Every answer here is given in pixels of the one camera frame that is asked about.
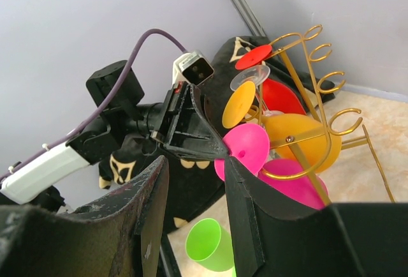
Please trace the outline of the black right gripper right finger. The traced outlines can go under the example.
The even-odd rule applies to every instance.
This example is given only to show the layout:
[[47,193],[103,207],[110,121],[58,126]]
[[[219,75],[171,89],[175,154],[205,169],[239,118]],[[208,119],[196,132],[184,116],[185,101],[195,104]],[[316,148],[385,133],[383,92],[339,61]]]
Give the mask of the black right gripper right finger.
[[407,204],[300,204],[225,161],[238,276],[406,276]]

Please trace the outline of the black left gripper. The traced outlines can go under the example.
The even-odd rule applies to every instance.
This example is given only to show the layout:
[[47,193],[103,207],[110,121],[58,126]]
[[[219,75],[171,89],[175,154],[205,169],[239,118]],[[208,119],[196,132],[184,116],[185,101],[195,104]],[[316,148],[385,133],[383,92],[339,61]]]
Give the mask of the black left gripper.
[[[230,150],[208,118],[208,104],[209,100],[196,85],[173,86],[164,102],[151,110],[151,139],[172,155],[187,161],[213,161],[227,157]],[[187,118],[192,111],[198,117],[197,133],[187,131]]]

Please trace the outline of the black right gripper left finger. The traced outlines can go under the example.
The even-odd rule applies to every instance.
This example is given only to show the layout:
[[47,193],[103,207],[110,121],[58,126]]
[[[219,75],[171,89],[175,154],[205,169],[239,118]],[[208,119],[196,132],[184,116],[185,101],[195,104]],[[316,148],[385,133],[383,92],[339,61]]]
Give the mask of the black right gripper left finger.
[[160,156],[69,214],[2,206],[1,275],[155,276],[168,185],[168,160]]

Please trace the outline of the pink plastic wine glass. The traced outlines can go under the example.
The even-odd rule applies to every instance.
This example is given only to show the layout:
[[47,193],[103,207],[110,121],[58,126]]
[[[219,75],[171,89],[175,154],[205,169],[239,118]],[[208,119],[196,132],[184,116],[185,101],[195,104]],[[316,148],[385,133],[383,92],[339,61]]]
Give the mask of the pink plastic wine glass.
[[261,173],[262,168],[278,176],[293,175],[303,169],[295,160],[276,159],[268,161],[270,141],[264,128],[258,124],[245,123],[231,129],[223,137],[230,153],[259,180],[288,198],[313,209],[322,209],[324,203],[306,176],[281,181]]

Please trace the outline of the clear wine glass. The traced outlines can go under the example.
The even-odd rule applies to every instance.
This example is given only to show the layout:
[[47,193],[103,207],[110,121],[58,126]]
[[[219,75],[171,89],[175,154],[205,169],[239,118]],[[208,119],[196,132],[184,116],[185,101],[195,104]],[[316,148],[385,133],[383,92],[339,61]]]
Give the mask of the clear wine glass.
[[251,81],[255,85],[256,88],[255,97],[258,103],[258,107],[262,111],[262,114],[265,116],[276,116],[283,114],[283,112],[278,110],[270,110],[267,107],[264,99],[262,99],[262,97],[260,96],[262,90],[262,83],[268,78],[269,75],[270,75],[269,67],[263,64],[258,64],[238,73],[232,79],[229,86],[232,91],[236,91],[243,83]]

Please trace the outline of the red plastic wine glass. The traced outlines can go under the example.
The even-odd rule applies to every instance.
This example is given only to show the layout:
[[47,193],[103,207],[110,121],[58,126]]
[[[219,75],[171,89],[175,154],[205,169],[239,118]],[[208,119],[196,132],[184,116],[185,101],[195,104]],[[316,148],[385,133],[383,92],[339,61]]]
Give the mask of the red plastic wine glass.
[[[237,70],[245,70],[256,65],[264,64],[267,57],[272,53],[271,45],[261,45],[252,49],[242,56],[236,63]],[[281,111],[285,114],[301,114],[306,112],[296,94],[283,83],[269,77],[263,81],[263,100],[268,110]]]

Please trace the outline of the orange plastic wine glass back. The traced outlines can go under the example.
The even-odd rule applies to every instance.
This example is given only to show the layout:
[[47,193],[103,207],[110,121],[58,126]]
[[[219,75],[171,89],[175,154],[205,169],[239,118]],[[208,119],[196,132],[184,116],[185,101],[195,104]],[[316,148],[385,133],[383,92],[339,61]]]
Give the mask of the orange plastic wine glass back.
[[251,109],[255,97],[254,83],[243,83],[230,96],[222,115],[222,125],[233,128],[244,120],[246,114],[260,119],[271,142],[277,142],[290,135],[301,139],[299,141],[302,153],[311,165],[318,162],[316,172],[320,173],[331,167],[339,157],[342,147],[341,137],[328,131],[328,125],[301,114],[280,114],[259,117]]

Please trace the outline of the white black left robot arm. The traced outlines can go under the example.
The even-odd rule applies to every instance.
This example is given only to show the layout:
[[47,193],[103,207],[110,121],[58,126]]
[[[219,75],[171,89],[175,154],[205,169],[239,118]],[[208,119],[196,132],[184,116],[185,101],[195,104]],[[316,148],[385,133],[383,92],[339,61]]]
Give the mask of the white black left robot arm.
[[97,110],[57,145],[1,176],[1,193],[26,204],[66,176],[99,163],[120,149],[127,137],[142,141],[149,156],[161,149],[187,161],[214,161],[229,155],[208,119],[208,99],[185,81],[174,84],[164,102],[140,104],[143,89],[130,61],[118,61],[94,72],[86,86]]

